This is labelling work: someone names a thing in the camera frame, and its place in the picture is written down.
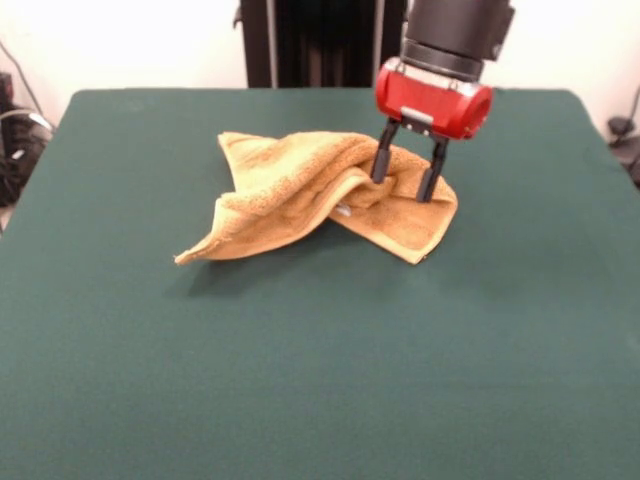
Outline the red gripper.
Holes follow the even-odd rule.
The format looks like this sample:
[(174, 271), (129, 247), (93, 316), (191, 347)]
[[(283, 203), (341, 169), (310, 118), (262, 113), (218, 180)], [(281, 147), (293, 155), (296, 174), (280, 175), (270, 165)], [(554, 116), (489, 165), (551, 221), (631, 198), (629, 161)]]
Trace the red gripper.
[[(388, 116), (370, 172), (382, 183), (389, 169), (391, 145), (400, 122), (455, 140), (470, 139), (484, 125), (493, 101), (493, 90), (476, 82), (439, 75), (412, 66), (398, 57), (380, 68), (375, 85), (376, 104)], [(419, 203), (431, 201), (444, 166), (449, 140), (436, 138), (430, 166), (416, 194)]]

